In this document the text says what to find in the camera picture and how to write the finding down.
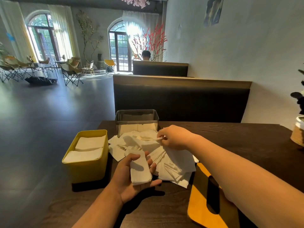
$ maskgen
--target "sheer curtain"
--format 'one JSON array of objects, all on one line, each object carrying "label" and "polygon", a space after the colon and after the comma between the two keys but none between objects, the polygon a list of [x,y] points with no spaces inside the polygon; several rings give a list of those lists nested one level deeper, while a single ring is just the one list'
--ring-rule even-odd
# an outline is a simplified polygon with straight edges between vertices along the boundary
[{"label": "sheer curtain", "polygon": [[48,5],[58,42],[59,54],[67,59],[80,57],[71,8]]},{"label": "sheer curtain", "polygon": [[133,12],[133,11],[123,11],[123,21],[125,23],[126,33],[129,38],[129,44],[133,51],[136,53],[135,46],[132,41],[134,38],[137,38],[139,34],[140,39],[142,39],[142,32],[154,31],[157,22],[158,22],[159,14],[151,14],[151,13],[141,13],[141,12]]},{"label": "sheer curtain", "polygon": [[27,63],[26,56],[36,58],[19,3],[0,0],[0,15],[7,33],[13,36],[11,43],[17,59]]}]

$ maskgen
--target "yellow container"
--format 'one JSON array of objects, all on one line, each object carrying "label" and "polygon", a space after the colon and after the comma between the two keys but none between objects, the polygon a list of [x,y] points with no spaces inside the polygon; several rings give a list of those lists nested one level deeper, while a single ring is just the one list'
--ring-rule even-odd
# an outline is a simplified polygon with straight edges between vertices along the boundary
[{"label": "yellow container", "polygon": [[[102,149],[101,156],[98,159],[92,161],[63,163],[63,160],[66,157],[66,155],[70,151],[75,150],[75,146],[80,137],[92,138],[92,137],[102,137],[104,135],[106,136],[105,143]],[[80,131],[74,138],[67,152],[65,153],[65,156],[62,159],[62,163],[66,167],[72,183],[101,180],[105,176],[104,174],[107,166],[108,153],[109,153],[108,131],[106,130]]]}]

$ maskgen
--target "woven pot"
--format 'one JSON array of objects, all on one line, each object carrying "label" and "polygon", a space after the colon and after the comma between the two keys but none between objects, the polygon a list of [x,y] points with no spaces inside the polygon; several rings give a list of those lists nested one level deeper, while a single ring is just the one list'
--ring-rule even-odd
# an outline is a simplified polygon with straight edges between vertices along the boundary
[{"label": "woven pot", "polygon": [[290,139],[300,146],[304,146],[304,116],[296,118],[295,127]]}]

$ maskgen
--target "dark wooden table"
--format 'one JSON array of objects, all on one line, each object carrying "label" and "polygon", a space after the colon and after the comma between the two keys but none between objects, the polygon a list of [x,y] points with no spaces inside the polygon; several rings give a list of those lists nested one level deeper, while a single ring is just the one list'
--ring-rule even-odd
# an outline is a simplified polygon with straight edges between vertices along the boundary
[{"label": "dark wooden table", "polygon": [[[210,141],[265,168],[304,192],[304,149],[290,140],[291,131],[275,124],[218,122],[159,122],[163,128],[182,126]],[[108,138],[116,135],[114,121],[101,122],[98,129],[108,130]],[[93,203],[109,182],[117,162],[109,155],[104,180],[72,187],[70,183],[51,202],[41,227],[71,227]],[[185,189],[164,182],[148,190],[126,205],[116,223],[119,227],[199,227],[187,217],[191,185]]]}]

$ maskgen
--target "black hair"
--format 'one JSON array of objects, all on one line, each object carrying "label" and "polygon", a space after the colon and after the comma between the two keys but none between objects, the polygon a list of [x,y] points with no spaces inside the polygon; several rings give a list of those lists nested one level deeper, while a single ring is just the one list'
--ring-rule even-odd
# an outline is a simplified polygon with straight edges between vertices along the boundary
[{"label": "black hair", "polygon": [[143,56],[143,57],[151,57],[151,53],[149,52],[149,51],[147,51],[147,50],[144,50],[142,53],[141,53],[141,55]]}]

